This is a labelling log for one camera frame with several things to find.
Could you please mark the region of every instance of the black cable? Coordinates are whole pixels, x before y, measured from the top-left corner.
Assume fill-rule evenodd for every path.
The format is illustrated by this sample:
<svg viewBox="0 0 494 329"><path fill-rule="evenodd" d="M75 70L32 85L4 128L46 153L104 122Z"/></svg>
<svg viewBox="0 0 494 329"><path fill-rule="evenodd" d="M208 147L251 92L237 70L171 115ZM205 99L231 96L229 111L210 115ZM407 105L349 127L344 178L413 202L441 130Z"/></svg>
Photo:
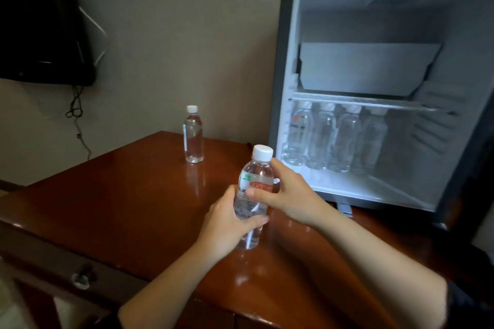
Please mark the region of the black cable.
<svg viewBox="0 0 494 329"><path fill-rule="evenodd" d="M74 125L77 128L77 139L81 141L82 145L86 149L87 160L89 161L89 159L91 158L92 151L87 146L86 142L84 142L83 131L81 130L81 128L77 124L77 121L79 121L79 119L84 114L83 104L81 102L81 95L82 95L83 91L84 91L84 86L81 86L81 88L79 89L79 88L77 88L76 85L72 85L72 94L74 94L74 99L72 99L72 101L70 103L70 109L67 113L65 113L65 117L67 117L69 119L72 117L75 117Z"/></svg>

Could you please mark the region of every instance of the bottle label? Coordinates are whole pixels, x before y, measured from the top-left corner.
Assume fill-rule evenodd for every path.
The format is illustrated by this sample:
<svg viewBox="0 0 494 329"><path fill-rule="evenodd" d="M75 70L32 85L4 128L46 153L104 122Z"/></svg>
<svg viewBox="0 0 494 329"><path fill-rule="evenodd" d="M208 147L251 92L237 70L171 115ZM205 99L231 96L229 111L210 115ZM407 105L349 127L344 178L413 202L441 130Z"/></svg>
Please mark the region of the bottle label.
<svg viewBox="0 0 494 329"><path fill-rule="evenodd" d="M240 219L247 219L256 214L266 214L268 206L251 201L245 194L248 188L262 189L265 191L273 191L273 177L254 175L242 170L239 180L239 190L235 196L234 209L235 214Z"/></svg>
<svg viewBox="0 0 494 329"><path fill-rule="evenodd" d="M187 131L185 130L185 124L183 125L184 130L184 150L187 152Z"/></svg>

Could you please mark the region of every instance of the forearm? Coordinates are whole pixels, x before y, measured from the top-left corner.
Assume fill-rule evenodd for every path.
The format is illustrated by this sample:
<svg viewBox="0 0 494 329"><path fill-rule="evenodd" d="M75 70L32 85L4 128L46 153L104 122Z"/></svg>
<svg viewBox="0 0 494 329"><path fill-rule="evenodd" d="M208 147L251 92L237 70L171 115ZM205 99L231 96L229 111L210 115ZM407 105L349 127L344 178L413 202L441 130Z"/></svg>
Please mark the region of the forearm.
<svg viewBox="0 0 494 329"><path fill-rule="evenodd" d="M192 292L214 266L211 253L195 244L119 310L124 329L172 328Z"/></svg>
<svg viewBox="0 0 494 329"><path fill-rule="evenodd" d="M446 317L444 278L326 206L316 228L346 259L400 327L438 329Z"/></svg>

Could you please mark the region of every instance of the hand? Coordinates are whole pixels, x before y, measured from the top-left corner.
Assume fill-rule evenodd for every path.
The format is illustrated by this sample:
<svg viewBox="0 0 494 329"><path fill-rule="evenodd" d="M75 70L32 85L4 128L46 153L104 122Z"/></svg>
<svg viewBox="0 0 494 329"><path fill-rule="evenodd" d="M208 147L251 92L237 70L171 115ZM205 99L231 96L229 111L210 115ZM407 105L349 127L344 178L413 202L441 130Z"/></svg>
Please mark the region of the hand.
<svg viewBox="0 0 494 329"><path fill-rule="evenodd" d="M273 194L250 188L245 191L250 199L278 208L288 217L307 226L316 226L317 220L324 216L329 208L333 209L311 189L302 175L275 158L271 160L271 166L275 177L280 179L280 192Z"/></svg>
<svg viewBox="0 0 494 329"><path fill-rule="evenodd" d="M211 205L196 241L210 252L215 261L232 252L245 234L269 221L269 216L262 215L240 220L233 210L237 190L236 185L230 185L225 194Z"/></svg>

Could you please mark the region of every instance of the white cable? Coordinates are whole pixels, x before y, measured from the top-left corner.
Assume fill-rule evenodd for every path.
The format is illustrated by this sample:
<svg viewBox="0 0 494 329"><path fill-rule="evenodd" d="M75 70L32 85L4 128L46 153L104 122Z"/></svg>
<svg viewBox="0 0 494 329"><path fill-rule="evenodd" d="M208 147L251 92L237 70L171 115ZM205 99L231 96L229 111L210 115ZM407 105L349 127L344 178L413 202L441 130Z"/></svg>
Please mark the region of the white cable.
<svg viewBox="0 0 494 329"><path fill-rule="evenodd" d="M105 36L105 39L106 39L106 43L107 43L107 47L105 48L105 50L100 54L100 56L98 56L98 58L94 61L94 66L98 66L99 62L101 61L101 59L103 58L103 56L106 54L106 52L108 51L108 34L106 33L105 29L103 29L101 26L99 26L99 24L92 19L92 17L86 13L85 10L83 10L83 8L81 6L79 6L79 9L81 10L81 12L89 19L89 21L91 21L95 27L97 27L99 30L101 30L101 32L103 33L103 35Z"/></svg>

